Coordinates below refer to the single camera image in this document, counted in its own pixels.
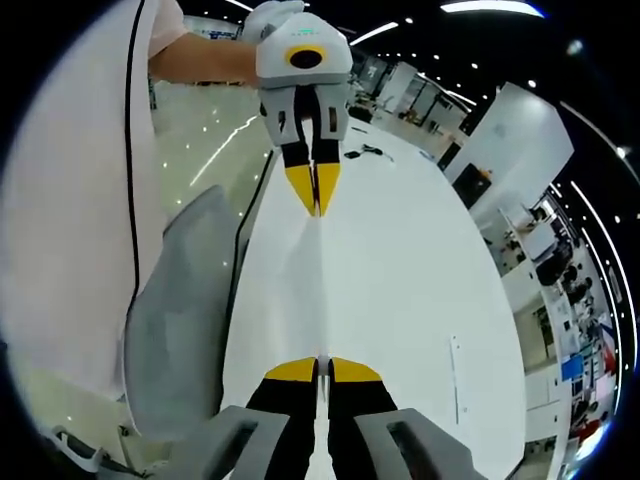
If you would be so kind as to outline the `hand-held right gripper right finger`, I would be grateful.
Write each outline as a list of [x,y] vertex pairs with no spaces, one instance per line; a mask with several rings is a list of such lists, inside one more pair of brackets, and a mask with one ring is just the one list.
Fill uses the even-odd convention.
[[400,409],[381,376],[328,363],[328,447],[338,479],[481,479],[471,451],[414,408]]

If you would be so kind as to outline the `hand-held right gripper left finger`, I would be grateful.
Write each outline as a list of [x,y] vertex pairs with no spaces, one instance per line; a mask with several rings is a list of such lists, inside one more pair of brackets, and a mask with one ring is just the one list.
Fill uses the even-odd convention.
[[267,371],[248,403],[228,406],[178,445],[176,479],[273,479],[304,475],[313,451],[318,360]]

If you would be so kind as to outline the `person's left hand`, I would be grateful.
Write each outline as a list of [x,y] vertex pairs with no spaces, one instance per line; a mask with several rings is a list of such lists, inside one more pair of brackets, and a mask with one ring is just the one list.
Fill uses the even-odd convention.
[[302,13],[304,8],[303,1],[266,1],[246,17],[239,39],[247,44],[258,45],[291,16]]

